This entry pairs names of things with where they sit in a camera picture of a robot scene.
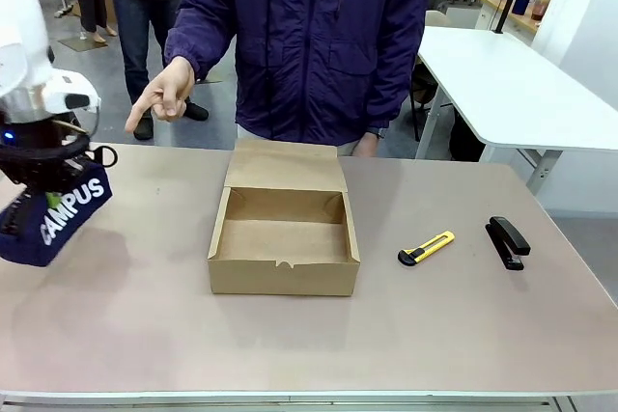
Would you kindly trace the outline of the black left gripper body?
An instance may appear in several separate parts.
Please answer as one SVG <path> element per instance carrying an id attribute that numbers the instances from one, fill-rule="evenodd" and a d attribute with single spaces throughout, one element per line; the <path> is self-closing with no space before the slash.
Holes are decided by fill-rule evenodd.
<path id="1" fill-rule="evenodd" d="M 73 112 L 52 115 L 30 123 L 10 123 L 1 114 L 1 150 L 47 150 L 68 147 L 70 151 L 83 150 L 83 134 L 69 128 L 80 127 Z"/>

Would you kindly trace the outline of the person's right hand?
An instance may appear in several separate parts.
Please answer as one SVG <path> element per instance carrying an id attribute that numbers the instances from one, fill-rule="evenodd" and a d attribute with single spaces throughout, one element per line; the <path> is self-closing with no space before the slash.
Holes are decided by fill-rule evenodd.
<path id="1" fill-rule="evenodd" d="M 133 132 L 149 111 L 161 121 L 172 122 L 183 116 L 190 91 L 195 84 L 191 64 L 181 56 L 172 59 L 144 89 L 132 105 L 126 120 L 126 132 Z"/>

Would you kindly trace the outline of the person's left hand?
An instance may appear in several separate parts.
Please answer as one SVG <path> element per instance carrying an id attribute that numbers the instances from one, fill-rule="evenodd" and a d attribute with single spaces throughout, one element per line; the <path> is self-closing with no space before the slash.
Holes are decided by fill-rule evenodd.
<path id="1" fill-rule="evenodd" d="M 380 138 L 377 134 L 366 132 L 352 151 L 353 156 L 375 157 L 378 153 Z"/>

